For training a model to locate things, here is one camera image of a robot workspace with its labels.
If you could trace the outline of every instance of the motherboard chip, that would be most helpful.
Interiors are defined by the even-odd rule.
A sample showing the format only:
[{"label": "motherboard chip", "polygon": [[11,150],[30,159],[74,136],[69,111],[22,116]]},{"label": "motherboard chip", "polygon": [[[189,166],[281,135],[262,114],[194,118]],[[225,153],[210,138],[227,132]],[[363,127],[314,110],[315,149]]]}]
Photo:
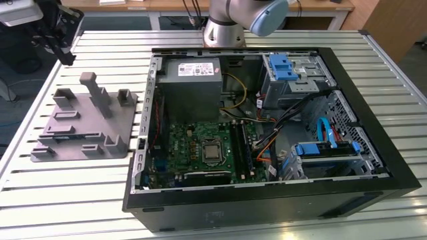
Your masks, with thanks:
[{"label": "motherboard chip", "polygon": [[223,161],[221,138],[209,138],[202,141],[202,158],[206,164],[218,164]]},{"label": "motherboard chip", "polygon": [[205,146],[205,157],[207,159],[218,159],[219,156],[221,156],[221,154],[219,154],[219,146],[218,145]]}]

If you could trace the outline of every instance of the slatted metal table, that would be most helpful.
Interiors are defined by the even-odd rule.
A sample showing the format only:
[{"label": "slatted metal table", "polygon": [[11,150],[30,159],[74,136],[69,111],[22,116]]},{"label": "slatted metal table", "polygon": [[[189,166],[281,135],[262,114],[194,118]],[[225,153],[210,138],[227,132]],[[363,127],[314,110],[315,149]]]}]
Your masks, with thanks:
[{"label": "slatted metal table", "polygon": [[122,212],[130,158],[30,160],[58,88],[89,90],[82,72],[97,72],[110,92],[141,96],[130,149],[137,148],[153,48],[202,47],[198,31],[86,31],[74,66],[57,63],[0,161],[0,239],[407,239],[427,236],[427,100],[370,36],[357,31],[278,31],[250,47],[331,47],[424,188],[347,218],[153,234]]}]

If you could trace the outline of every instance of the floor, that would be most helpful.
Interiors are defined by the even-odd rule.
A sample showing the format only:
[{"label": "floor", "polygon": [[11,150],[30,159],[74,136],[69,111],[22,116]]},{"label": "floor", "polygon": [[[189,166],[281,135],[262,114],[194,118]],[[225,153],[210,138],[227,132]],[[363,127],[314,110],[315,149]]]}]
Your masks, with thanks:
[{"label": "floor", "polygon": [[[161,26],[165,30],[193,30],[194,27],[187,17],[162,17]],[[83,30],[150,30],[150,21],[145,17],[115,17],[114,22],[106,24],[103,17],[87,18],[82,24]],[[0,60],[0,77],[9,84],[22,80],[45,80],[57,62],[55,56],[45,51],[42,47],[37,49],[43,60],[43,67],[33,74],[15,73]],[[398,64],[409,78],[413,80],[419,90],[427,95],[427,50],[422,50],[421,45],[414,45],[402,62]],[[25,119],[27,111],[34,103],[34,99],[43,86],[43,81],[29,81],[11,87],[19,95],[17,103],[7,102],[0,98],[0,145],[9,144],[19,129],[21,121]],[[0,157],[6,151],[0,147]]]}]

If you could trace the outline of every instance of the blue plastic clip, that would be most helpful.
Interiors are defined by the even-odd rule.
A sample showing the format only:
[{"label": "blue plastic clip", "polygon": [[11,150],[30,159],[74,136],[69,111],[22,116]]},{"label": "blue plastic clip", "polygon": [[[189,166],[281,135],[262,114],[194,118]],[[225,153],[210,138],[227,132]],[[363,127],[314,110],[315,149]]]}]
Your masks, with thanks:
[{"label": "blue plastic clip", "polygon": [[357,141],[354,141],[351,143],[351,145],[353,145],[353,148],[354,148],[355,152],[359,154],[361,151],[362,151],[359,143]]},{"label": "blue plastic clip", "polygon": [[271,54],[270,64],[278,81],[298,80],[299,76],[294,73],[293,62],[285,54]]},{"label": "blue plastic clip", "polygon": [[322,133],[322,124],[325,125],[326,129],[326,141],[331,143],[331,147],[337,148],[337,142],[335,142],[335,137],[334,137],[334,130],[331,128],[329,119],[326,117],[319,117],[318,119],[318,139],[319,141],[325,141],[323,139],[323,133]]},{"label": "blue plastic clip", "polygon": [[302,146],[301,145],[297,145],[295,146],[295,151],[297,151],[297,155],[299,156],[299,155],[303,155],[303,148],[302,148]]},{"label": "blue plastic clip", "polygon": [[317,155],[321,154],[319,148],[318,148],[318,144],[315,143],[305,143],[301,144],[302,146],[302,150],[305,151],[306,155]]}]

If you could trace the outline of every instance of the green circuit board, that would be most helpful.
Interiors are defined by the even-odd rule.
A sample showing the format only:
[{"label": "green circuit board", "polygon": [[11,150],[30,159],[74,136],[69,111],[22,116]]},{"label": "green circuit board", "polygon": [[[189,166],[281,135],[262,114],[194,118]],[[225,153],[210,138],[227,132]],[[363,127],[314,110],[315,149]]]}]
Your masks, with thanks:
[{"label": "green circuit board", "polygon": [[[231,139],[231,123],[194,123],[173,124],[170,126],[167,172],[209,172],[230,171],[231,183],[254,183],[266,181],[266,170],[262,162],[253,159],[254,176],[241,179],[235,173],[235,160]],[[249,142],[258,139],[257,127],[253,122],[245,125]],[[203,146],[218,143],[221,150],[221,162],[207,163]]]}]

